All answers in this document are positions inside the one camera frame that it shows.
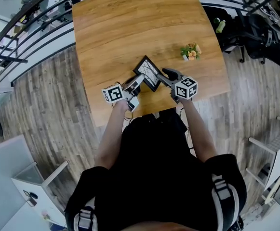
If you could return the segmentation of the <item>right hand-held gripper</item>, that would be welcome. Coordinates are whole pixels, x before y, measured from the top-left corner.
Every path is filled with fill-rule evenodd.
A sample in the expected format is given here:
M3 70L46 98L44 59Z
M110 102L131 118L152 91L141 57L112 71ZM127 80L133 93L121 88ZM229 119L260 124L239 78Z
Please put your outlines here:
M191 100L197 94L198 82L193 78L184 77L181 72L171 68L163 68L162 71L168 77L157 74L157 78L171 89L171 97L176 103L180 103L180 99Z

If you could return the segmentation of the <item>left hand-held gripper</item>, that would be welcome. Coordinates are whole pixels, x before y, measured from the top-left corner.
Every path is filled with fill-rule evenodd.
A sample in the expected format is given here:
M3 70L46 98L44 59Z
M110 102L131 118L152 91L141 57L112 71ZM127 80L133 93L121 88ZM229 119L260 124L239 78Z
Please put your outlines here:
M104 99L109 104L125 100L129 110L133 112L139 105L137 94L139 93L140 84L145 79L144 74L133 76L126 80L122 85L112 85L106 89L102 89Z

